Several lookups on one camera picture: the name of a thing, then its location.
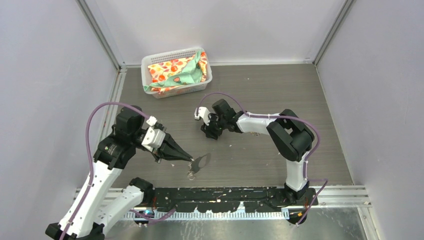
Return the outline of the metal key organizer plate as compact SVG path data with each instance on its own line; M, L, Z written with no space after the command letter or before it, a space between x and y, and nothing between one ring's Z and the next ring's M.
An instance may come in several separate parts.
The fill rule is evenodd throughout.
M196 159L192 159L188 164L187 178L192 181L204 167L206 167L211 160L211 153L207 153L203 156L199 156Z

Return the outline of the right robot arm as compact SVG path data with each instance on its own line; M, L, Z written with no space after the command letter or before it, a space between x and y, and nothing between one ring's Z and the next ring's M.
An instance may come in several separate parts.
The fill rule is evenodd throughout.
M286 161L286 180L281 191L283 201L299 205L306 197L310 182L307 178L307 158L315 136L305 121L290 109L275 114L254 114L235 111L228 102L220 99L212 110L199 106L194 118L202 120L201 130L210 139L218 139L224 130L234 133L268 135Z

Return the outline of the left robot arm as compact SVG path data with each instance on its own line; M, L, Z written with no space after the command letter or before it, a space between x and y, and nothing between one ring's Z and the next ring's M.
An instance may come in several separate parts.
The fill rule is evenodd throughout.
M95 153L87 147L88 176L65 216L47 226L45 234L51 239L103 240L127 212L153 202L153 185L136 177L111 203L102 205L110 187L138 149L149 152L156 162L193 161L155 117L135 105L120 106L111 133L99 142Z

